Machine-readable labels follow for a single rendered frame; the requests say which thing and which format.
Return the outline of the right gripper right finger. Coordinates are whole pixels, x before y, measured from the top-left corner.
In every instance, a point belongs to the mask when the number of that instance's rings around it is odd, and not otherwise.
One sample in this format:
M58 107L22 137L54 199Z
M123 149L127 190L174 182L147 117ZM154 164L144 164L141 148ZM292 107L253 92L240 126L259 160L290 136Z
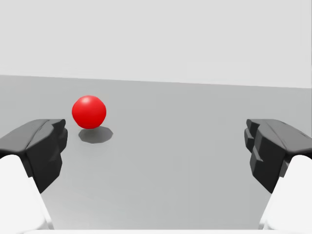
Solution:
M248 119L254 178L271 194L260 230L312 230L312 137L276 119Z

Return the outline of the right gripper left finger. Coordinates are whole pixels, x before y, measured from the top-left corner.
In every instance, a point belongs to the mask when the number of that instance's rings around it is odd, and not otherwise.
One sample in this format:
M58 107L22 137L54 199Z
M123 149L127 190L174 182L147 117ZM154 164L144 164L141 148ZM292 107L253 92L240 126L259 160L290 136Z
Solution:
M36 119L0 137L0 230L52 230L41 197L60 175L64 119Z

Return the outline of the red or green ball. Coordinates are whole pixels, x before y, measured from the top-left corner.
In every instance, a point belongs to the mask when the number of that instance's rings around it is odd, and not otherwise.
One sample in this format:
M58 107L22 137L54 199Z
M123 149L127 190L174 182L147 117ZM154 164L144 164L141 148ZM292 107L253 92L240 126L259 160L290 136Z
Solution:
M107 109L96 96L80 97L72 107L72 116L76 124L83 129L95 129L105 120Z

